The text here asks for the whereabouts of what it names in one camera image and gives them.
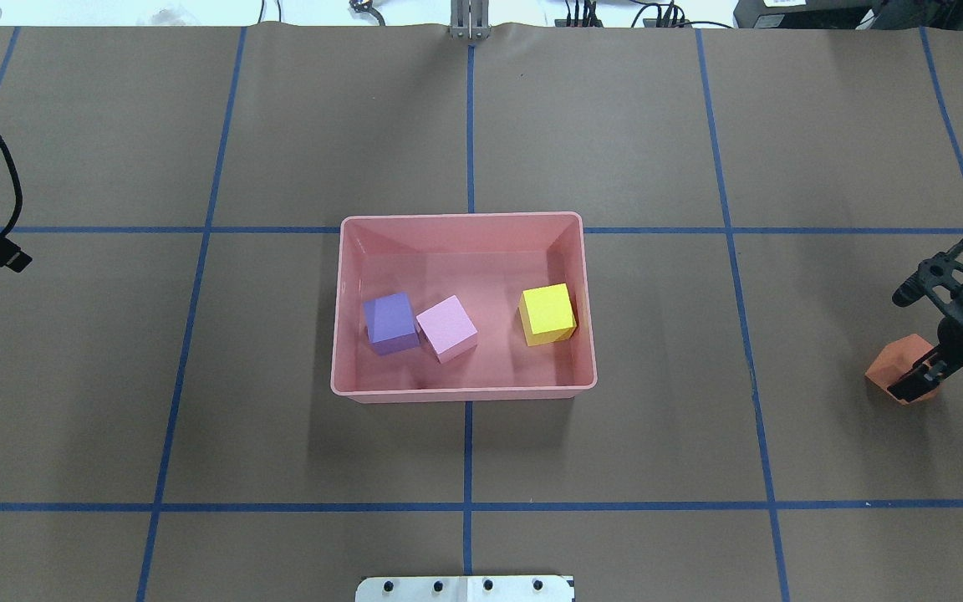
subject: pink plastic bin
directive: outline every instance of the pink plastic bin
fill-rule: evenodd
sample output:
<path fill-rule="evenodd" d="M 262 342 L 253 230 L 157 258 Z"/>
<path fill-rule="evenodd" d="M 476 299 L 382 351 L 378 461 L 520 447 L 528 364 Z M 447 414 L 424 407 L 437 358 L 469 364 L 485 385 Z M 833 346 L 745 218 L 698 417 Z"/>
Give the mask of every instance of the pink plastic bin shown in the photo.
<path fill-rule="evenodd" d="M 578 330 L 527 347 L 528 288 L 565 282 Z M 404 291 L 416 314 L 455 294 L 477 347 L 444 365 L 423 346 L 381 357 L 367 344 L 367 298 Z M 340 225 L 333 392 L 360 403 L 567 399 L 597 382 L 582 218 L 577 213 L 348 217 Z"/>

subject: cube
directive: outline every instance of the cube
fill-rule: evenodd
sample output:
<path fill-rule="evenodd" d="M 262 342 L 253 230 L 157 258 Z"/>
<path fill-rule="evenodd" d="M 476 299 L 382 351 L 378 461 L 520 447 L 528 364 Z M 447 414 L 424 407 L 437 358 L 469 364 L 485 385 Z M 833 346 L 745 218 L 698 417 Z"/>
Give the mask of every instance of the cube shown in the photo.
<path fill-rule="evenodd" d="M 570 339 L 578 327 L 565 283 L 522 291 L 519 317 L 531 347 Z"/>
<path fill-rule="evenodd" d="M 363 303 L 370 346 L 378 355 L 394 354 L 420 345 L 414 327 L 414 312 L 407 293 L 372 298 Z"/>
<path fill-rule="evenodd" d="M 455 294 L 418 314 L 417 320 L 418 328 L 442 364 L 478 344 L 477 328 Z"/>
<path fill-rule="evenodd" d="M 932 399 L 932 397 L 939 394 L 940 389 L 935 389 L 924 393 L 921 397 L 917 397 L 912 401 L 899 400 L 898 397 L 894 397 L 887 389 L 893 385 L 901 377 L 905 375 L 906 372 L 912 370 L 912 367 L 916 365 L 916 361 L 928 354 L 928 351 L 932 350 L 933 346 L 931 343 L 926 342 L 922 336 L 919 334 L 910 334 L 904 339 L 895 340 L 883 350 L 879 352 L 879 357 L 875 358 L 875 362 L 868 367 L 868 372 L 864 373 L 864 376 L 868 377 L 878 386 L 883 389 L 883 392 L 890 395 L 891 400 L 898 401 L 901 405 L 908 405 L 916 403 L 916 401 L 926 401 Z"/>

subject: yellow cube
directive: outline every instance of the yellow cube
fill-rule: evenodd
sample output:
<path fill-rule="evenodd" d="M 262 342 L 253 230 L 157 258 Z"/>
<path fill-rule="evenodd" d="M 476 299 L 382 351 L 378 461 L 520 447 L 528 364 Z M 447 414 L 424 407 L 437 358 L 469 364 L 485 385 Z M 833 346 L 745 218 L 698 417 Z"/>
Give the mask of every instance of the yellow cube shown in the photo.
<path fill-rule="evenodd" d="M 578 327 L 566 284 L 522 291 L 519 316 L 522 330 L 527 333 L 527 345 L 531 347 L 570 339 Z"/>

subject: white mounting plate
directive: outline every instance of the white mounting plate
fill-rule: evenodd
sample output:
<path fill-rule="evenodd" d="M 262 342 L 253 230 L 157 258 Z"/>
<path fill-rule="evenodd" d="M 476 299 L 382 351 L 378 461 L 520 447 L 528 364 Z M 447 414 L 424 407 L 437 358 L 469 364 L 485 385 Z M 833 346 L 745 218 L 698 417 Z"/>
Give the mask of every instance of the white mounting plate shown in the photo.
<path fill-rule="evenodd" d="M 433 584 L 441 583 L 441 591 Z M 486 589 L 486 582 L 492 587 Z M 542 584 L 536 589 L 534 582 Z M 385 591 L 386 583 L 391 591 Z M 574 578 L 562 575 L 432 576 L 370 578 L 355 590 L 355 602 L 574 602 Z"/>

